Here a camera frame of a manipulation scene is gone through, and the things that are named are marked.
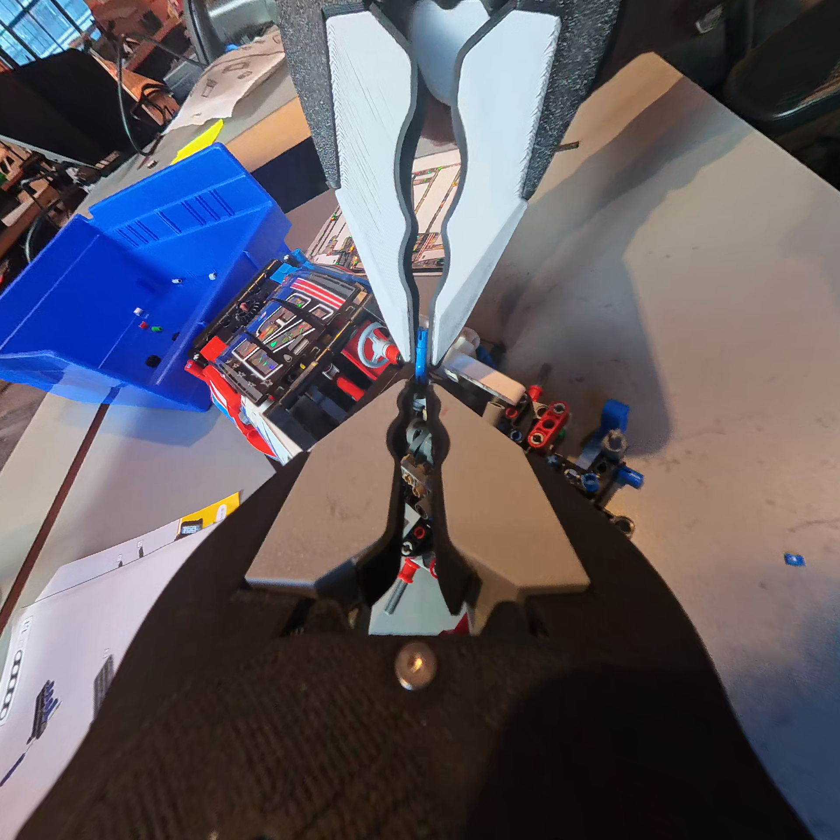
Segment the grey office chair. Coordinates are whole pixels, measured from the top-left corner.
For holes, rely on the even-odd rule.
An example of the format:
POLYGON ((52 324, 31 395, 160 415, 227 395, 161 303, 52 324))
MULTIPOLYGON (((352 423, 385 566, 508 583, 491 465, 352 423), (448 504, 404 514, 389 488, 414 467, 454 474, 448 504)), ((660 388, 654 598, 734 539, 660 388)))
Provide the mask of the grey office chair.
POLYGON ((275 1, 183 1, 183 22, 198 60, 205 66, 264 35, 277 24, 275 1))

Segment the holographic sticker sheet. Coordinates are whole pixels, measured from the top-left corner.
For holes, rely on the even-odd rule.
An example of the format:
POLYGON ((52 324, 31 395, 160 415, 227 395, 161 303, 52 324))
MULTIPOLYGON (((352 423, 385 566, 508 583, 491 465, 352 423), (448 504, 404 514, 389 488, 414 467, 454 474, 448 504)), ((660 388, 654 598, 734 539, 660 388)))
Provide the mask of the holographic sticker sheet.
MULTIPOLYGON (((415 159, 412 176, 413 207, 417 220, 412 257, 414 272, 441 274, 443 271, 445 245, 442 227, 457 193, 460 169, 456 150, 415 159)), ((339 207, 311 242, 307 257, 316 265, 332 266, 356 275, 364 273, 350 227, 339 207)))

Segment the toy brick race car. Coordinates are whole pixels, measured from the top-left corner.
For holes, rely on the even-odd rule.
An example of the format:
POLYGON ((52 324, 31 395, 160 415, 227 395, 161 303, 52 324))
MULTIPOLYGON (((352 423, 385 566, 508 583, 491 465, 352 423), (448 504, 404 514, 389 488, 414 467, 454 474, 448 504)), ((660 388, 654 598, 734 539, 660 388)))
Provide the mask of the toy brick race car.
POLYGON ((494 365, 502 351, 464 329, 429 385, 410 382, 410 366, 386 328, 362 275, 312 264, 297 252, 262 269, 196 339, 186 372, 201 379, 219 409, 276 466, 306 459, 312 447, 392 385, 409 385, 406 430, 396 441, 402 479, 400 569, 369 606, 371 633, 467 634, 465 607, 452 613, 436 569, 433 438, 427 394, 442 387, 504 438, 531 466, 542 461, 550 487, 569 485, 628 538, 632 519, 606 507, 644 478, 626 462, 628 406, 614 400, 578 458, 561 453, 569 404, 550 400, 539 378, 523 385, 494 365))

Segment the paper sheet with drawings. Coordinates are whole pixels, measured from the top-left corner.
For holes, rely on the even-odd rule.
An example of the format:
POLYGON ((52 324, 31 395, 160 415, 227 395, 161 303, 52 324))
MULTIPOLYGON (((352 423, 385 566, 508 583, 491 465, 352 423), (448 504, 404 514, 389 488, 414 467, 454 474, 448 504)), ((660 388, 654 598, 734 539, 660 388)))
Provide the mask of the paper sheet with drawings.
POLYGON ((272 76, 285 58, 277 26, 225 52, 205 69, 164 133, 230 118, 236 104, 272 76))

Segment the yellow paper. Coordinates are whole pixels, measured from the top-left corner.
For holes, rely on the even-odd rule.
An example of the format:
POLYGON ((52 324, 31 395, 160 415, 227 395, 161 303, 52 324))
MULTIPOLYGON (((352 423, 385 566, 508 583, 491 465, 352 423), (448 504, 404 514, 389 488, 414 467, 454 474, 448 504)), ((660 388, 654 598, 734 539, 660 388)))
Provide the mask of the yellow paper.
POLYGON ((216 122, 214 122, 208 129, 206 129, 205 131, 197 135, 189 143, 181 147, 181 149, 178 150, 175 157, 172 159, 170 165, 174 165, 178 162, 181 162, 214 144, 217 141, 218 135, 221 133, 223 127, 223 119, 219 119, 216 122))

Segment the blue plastic bin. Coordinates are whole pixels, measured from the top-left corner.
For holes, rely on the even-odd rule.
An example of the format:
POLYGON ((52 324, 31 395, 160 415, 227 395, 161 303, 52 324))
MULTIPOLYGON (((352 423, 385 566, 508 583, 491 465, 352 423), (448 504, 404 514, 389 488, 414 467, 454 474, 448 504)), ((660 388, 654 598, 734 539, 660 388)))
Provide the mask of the blue plastic bin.
POLYGON ((217 269, 208 326, 288 251, 290 220, 220 143, 90 212, 74 216, 2 294, 2 380, 80 403, 207 411, 207 386, 185 370, 195 339, 171 367, 152 369, 133 315, 165 272, 217 269))

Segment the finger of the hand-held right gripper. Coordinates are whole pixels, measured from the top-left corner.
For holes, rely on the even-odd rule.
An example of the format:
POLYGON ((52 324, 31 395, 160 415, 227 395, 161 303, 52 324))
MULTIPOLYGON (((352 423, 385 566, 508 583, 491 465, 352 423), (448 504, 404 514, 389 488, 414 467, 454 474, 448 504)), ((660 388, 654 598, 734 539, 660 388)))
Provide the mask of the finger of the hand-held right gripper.
POLYGON ((336 196, 400 355, 417 353, 411 274, 417 220, 411 176, 419 138, 418 68, 402 33, 375 5, 325 19, 335 138, 336 196))
POLYGON ((526 175, 561 28, 557 14, 504 7, 456 55, 450 109, 461 169, 442 226, 429 365, 440 364, 466 325, 527 208, 526 175))

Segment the large paned window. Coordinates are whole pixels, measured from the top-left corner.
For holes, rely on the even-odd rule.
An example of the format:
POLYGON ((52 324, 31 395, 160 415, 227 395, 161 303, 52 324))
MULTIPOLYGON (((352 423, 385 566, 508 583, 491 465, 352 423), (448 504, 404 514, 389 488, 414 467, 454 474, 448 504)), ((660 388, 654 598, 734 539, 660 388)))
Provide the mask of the large paned window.
POLYGON ((97 31, 84 1, 1 2, 1 57, 13 69, 78 47, 97 31))

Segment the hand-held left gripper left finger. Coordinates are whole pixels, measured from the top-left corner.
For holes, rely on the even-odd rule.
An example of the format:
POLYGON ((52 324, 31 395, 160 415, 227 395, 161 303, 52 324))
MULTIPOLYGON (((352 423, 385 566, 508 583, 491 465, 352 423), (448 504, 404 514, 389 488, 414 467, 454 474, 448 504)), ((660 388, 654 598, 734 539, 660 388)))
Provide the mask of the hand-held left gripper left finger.
POLYGON ((395 441, 409 385, 392 385, 316 443, 245 579, 343 606, 375 604, 400 569, 402 479, 395 441))

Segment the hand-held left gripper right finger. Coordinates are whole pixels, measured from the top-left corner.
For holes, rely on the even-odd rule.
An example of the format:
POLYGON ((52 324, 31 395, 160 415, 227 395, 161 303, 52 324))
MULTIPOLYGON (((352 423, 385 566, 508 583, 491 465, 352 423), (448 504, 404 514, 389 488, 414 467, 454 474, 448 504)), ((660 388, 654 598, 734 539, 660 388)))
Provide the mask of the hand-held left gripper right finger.
POLYGON ((591 584, 523 450, 442 387, 427 394, 437 579, 477 633, 501 603, 591 584))

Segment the black monitor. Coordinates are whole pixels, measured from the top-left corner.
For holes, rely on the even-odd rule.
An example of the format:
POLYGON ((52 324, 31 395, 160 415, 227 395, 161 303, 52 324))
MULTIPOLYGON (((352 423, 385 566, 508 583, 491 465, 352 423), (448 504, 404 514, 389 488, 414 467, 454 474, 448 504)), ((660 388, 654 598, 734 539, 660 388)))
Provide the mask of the black monitor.
POLYGON ((1 139, 81 165, 134 152, 120 117, 117 81, 77 49, 2 72, 1 139))

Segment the grey desk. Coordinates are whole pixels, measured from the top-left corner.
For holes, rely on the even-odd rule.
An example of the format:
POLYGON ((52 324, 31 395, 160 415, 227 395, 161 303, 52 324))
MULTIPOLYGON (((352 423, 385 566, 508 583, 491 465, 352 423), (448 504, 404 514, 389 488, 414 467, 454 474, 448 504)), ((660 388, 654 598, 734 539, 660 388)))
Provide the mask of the grey desk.
POLYGON ((838 191, 655 56, 571 132, 478 330, 514 371, 552 362, 575 429, 630 403, 637 545, 782 792, 838 838, 838 191))
POLYGON ((1 383, 2 629, 34 571, 108 411, 1 383))

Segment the open instruction booklet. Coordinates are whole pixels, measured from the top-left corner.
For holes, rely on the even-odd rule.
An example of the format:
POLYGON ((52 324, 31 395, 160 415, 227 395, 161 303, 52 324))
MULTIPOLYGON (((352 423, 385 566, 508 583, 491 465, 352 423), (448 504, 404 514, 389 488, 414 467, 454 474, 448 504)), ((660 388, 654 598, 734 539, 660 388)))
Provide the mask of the open instruction booklet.
POLYGON ((2 810, 38 799, 87 736, 144 618, 240 492, 62 565, 18 615, 2 681, 2 810))

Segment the tan desk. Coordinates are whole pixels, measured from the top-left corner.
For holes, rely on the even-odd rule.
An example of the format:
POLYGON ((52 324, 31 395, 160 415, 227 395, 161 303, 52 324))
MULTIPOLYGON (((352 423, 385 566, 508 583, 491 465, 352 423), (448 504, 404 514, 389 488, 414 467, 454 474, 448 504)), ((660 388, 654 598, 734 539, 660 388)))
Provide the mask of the tan desk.
MULTIPOLYGON (((94 185, 78 212, 89 216, 92 205, 161 171, 177 152, 210 126, 207 122, 166 133, 151 155, 134 156, 94 185)), ((233 115, 224 121, 217 142, 226 146, 248 172, 253 172, 309 136, 306 116, 287 62, 283 61, 270 77, 236 104, 233 115)))

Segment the loose small brick pieces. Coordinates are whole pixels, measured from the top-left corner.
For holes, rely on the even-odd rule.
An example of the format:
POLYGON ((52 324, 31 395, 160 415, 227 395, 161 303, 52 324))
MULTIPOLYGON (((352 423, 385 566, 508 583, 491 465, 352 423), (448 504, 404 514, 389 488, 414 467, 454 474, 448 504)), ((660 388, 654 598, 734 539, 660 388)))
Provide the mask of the loose small brick pieces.
POLYGON ((165 272, 133 315, 140 357, 152 369, 167 369, 183 357, 208 324, 221 275, 218 269, 165 272))

